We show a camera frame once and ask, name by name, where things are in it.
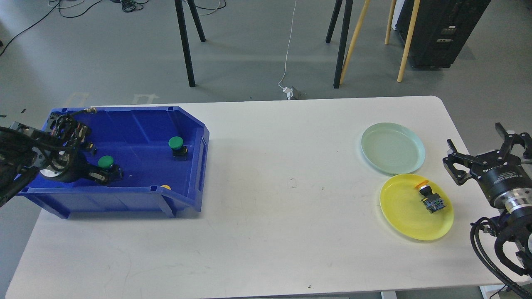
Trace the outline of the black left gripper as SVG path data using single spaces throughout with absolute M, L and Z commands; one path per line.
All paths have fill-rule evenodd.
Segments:
M 52 112 L 46 121 L 45 133 L 51 136 L 46 153 L 48 163 L 41 175 L 48 180 L 74 182 L 88 179 L 99 185 L 109 185 L 123 179 L 121 167 L 103 169 L 87 161 L 86 153 L 95 155 L 97 149 L 87 140 L 92 130 L 88 125 L 76 120 L 82 113 L 94 114 L 96 109 L 82 109 L 73 113 Z

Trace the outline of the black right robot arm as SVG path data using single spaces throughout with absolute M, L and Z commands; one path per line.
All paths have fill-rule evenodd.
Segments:
M 507 131 L 500 123 L 495 128 L 503 138 L 500 149 L 471 156 L 447 140 L 450 149 L 443 163 L 456 185 L 474 179 L 490 206 L 500 211 L 493 218 L 495 254 L 515 274 L 530 276 L 532 182 L 524 165 L 531 163 L 532 140 L 530 134 Z

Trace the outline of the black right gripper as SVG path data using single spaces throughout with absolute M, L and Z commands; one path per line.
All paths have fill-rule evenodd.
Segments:
M 527 132 L 509 133 L 501 123 L 496 123 L 495 129 L 503 138 L 503 144 L 498 151 L 473 157 L 458 152 L 452 140 L 447 139 L 449 150 L 442 163 L 456 185 L 464 185 L 473 177 L 491 207 L 510 208 L 508 202 L 513 199 L 531 200 L 531 178 L 522 164 L 528 164 L 532 159 L 532 138 Z M 511 154 L 515 145 L 524 148 L 523 157 L 526 160 Z M 456 164 L 466 167 L 468 171 L 457 169 Z

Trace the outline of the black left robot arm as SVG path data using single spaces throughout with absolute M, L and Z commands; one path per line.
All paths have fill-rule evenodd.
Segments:
M 87 179 L 108 185 L 121 180 L 123 171 L 111 156 L 101 157 L 97 165 L 89 163 L 85 156 L 95 155 L 97 149 L 87 140 L 91 128 L 76 116 L 96 112 L 95 108 L 52 112 L 42 130 L 18 122 L 1 127 L 1 205 L 40 174 L 48 180 L 66 183 Z

